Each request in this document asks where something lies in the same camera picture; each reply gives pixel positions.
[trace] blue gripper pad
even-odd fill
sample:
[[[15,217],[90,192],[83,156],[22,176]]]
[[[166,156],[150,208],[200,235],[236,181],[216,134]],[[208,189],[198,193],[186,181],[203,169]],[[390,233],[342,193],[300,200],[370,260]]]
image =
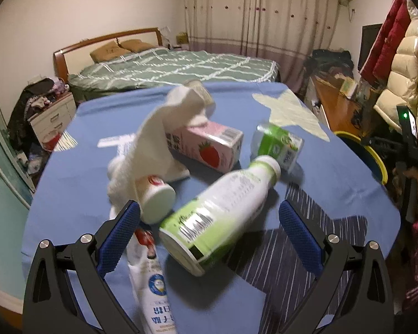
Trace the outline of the blue gripper pad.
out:
[[[322,250],[288,201],[283,201],[280,204],[279,221],[290,238],[305,270],[320,277],[324,268]]]
[[[139,225],[140,218],[141,209],[137,202],[132,202],[101,245],[96,269],[102,278],[116,268],[130,238]]]

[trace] red jacket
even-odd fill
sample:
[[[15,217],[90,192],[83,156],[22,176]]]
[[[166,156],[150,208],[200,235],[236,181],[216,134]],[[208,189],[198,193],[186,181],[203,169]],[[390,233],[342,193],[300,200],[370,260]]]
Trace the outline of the red jacket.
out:
[[[404,38],[409,24],[410,16],[406,0],[394,0],[367,61],[360,71],[362,79],[372,85],[377,81],[387,82],[396,49]]]

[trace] drawer handle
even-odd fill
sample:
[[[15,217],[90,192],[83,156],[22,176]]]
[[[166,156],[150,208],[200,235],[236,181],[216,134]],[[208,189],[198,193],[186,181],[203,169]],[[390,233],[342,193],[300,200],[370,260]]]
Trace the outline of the drawer handle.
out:
[[[56,119],[58,119],[59,113],[57,113],[55,116],[51,117],[50,121],[53,123]]]

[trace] down jacket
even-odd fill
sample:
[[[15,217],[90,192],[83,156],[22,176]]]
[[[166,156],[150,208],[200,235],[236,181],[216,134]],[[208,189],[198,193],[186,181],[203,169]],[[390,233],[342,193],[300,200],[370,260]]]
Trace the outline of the down jacket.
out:
[[[398,132],[401,132],[396,106],[409,106],[417,116],[418,126],[418,10],[407,0],[411,18],[404,39],[393,58],[387,88],[378,98],[374,109]]]
[[[372,85],[385,84],[390,74],[393,57],[410,24],[406,0],[394,0],[389,14],[379,30],[375,43],[360,74]]]

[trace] blue circular logo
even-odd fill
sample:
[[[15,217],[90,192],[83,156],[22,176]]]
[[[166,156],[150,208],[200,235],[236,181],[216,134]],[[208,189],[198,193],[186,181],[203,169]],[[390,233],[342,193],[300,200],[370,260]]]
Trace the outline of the blue circular logo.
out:
[[[166,295],[166,285],[164,284],[164,276],[160,274],[155,274],[150,276],[149,279],[149,288],[152,293],[164,296]]]

